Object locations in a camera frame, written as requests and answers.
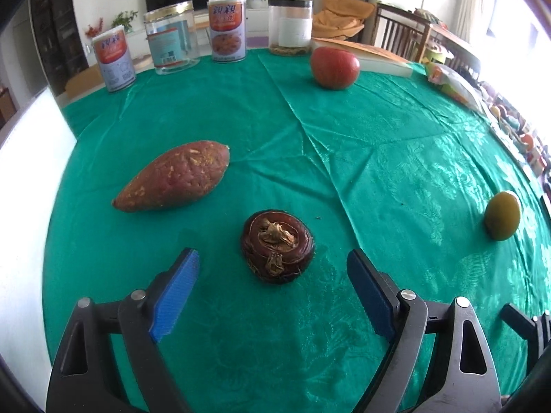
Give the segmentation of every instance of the book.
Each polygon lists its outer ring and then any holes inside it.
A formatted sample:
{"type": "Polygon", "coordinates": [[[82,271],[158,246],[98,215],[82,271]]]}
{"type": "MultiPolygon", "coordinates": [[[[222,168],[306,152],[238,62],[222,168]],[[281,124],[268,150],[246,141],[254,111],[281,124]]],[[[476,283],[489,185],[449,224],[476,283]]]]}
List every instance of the book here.
{"type": "Polygon", "coordinates": [[[410,77],[413,68],[409,60],[404,59],[390,51],[376,46],[362,43],[347,42],[345,40],[312,38],[312,49],[320,46],[330,46],[353,53],[360,62],[360,70],[373,73],[391,74],[394,76],[410,77]]]}

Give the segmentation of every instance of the red apple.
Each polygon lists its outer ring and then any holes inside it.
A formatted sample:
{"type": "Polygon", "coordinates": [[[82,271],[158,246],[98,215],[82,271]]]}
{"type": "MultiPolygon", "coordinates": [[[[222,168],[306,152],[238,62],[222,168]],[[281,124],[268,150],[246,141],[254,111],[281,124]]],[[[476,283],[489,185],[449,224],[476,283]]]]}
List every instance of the red apple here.
{"type": "Polygon", "coordinates": [[[360,62],[354,54],[329,46],[314,50],[310,68],[318,84],[331,90],[349,87],[360,74],[360,62]]]}

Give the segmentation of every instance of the silver screw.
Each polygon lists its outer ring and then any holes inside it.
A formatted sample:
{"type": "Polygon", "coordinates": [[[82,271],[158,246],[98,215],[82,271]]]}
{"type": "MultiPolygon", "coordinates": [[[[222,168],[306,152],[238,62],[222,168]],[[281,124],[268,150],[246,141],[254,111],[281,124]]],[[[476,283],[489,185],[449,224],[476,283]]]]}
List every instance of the silver screw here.
{"type": "Polygon", "coordinates": [[[417,295],[415,294],[415,292],[413,290],[408,289],[408,288],[405,288],[404,290],[402,290],[400,292],[400,295],[402,295],[403,299],[407,299],[408,301],[411,301],[411,300],[417,298],[417,295]]]}
{"type": "Polygon", "coordinates": [[[88,307],[90,306],[90,298],[84,297],[78,300],[78,303],[76,303],[78,307],[88,307]]]}
{"type": "Polygon", "coordinates": [[[470,301],[468,299],[466,299],[465,297],[457,297],[455,302],[460,307],[469,307],[470,306],[470,301]]]}
{"type": "Polygon", "coordinates": [[[130,294],[130,297],[131,299],[133,299],[134,301],[140,301],[141,299],[144,299],[145,298],[145,290],[139,288],[137,290],[134,290],[131,294],[130,294]]]}

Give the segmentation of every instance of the white flower pot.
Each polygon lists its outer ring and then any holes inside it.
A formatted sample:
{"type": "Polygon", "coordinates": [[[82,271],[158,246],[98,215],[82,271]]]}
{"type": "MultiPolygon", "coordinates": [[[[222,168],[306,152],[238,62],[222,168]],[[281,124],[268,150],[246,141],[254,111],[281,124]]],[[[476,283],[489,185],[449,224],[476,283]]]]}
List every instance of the white flower pot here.
{"type": "Polygon", "coordinates": [[[261,9],[265,6],[264,0],[247,0],[249,9],[261,9]]]}

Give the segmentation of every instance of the plastic bag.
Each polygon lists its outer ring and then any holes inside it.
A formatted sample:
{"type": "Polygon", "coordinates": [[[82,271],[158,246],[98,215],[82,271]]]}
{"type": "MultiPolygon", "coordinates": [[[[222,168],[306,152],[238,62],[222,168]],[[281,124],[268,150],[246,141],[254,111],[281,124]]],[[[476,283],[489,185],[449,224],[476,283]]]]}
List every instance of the plastic bag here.
{"type": "Polygon", "coordinates": [[[475,89],[449,66],[428,62],[425,64],[426,75],[429,82],[438,85],[442,93],[462,103],[478,113],[484,114],[481,96],[475,89]]]}

